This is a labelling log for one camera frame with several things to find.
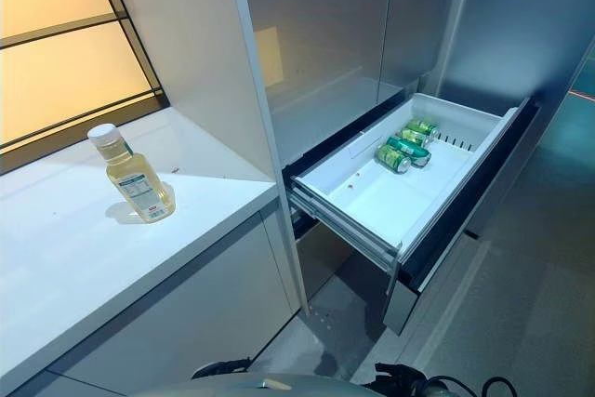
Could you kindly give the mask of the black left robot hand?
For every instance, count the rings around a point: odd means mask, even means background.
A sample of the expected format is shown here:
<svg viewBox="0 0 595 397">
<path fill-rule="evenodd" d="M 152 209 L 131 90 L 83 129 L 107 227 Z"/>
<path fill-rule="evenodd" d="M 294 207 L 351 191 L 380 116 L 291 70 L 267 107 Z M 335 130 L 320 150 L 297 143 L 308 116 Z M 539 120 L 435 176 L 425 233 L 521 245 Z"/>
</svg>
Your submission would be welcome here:
<svg viewBox="0 0 595 397">
<path fill-rule="evenodd" d="M 227 375 L 232 373 L 244 373 L 252 363 L 253 360 L 250 357 L 246 357 L 238 360 L 205 364 L 193 372 L 192 379 Z"/>
</svg>

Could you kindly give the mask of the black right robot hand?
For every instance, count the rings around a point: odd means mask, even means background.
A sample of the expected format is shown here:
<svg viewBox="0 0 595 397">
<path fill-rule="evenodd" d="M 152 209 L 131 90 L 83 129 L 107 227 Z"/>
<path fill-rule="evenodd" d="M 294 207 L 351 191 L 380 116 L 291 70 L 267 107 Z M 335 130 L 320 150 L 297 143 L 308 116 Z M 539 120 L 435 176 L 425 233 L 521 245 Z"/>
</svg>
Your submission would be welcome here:
<svg viewBox="0 0 595 397">
<path fill-rule="evenodd" d="M 367 388 L 385 396 L 415 396 L 426 376 L 405 364 L 376 363 L 376 378 Z"/>
</svg>

